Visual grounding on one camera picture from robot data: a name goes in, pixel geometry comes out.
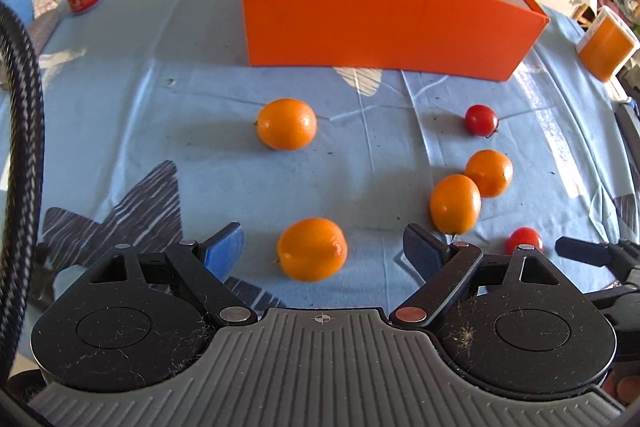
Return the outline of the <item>red tomato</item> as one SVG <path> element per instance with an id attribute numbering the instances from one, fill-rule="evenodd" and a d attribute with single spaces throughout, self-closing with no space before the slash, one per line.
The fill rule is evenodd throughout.
<path id="1" fill-rule="evenodd" d="M 476 104 L 466 111 L 464 124 L 472 135 L 490 138 L 498 130 L 499 118 L 490 107 Z"/>
<path id="2" fill-rule="evenodd" d="M 537 249 L 544 250 L 544 242 L 539 233 L 529 227 L 518 228 L 506 240 L 506 254 L 511 256 L 520 245 L 529 245 Z"/>

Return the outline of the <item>light blue tablecloth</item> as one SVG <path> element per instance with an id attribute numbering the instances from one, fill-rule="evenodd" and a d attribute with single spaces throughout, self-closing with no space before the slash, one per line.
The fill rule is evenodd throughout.
<path id="1" fill-rule="evenodd" d="M 514 178 L 467 241 L 500 253 L 521 227 L 546 247 L 638 237 L 639 176 L 610 94 L 578 61 L 579 26 L 557 12 L 506 82 L 252 67 L 241 0 L 61 5 L 32 32 L 47 141 L 39 263 L 56 291 L 114 245 L 162 251 L 234 221 L 245 246 L 228 282 L 254 308 L 393 309 L 420 282 L 402 231 L 428 225 L 434 184 L 485 148 L 511 159 Z M 300 150 L 258 138 L 258 113 L 279 98 L 316 114 Z M 499 118 L 490 138 L 465 128 L 476 104 Z M 333 277 L 296 281 L 277 243 L 314 217 L 342 229 L 347 259 Z"/>

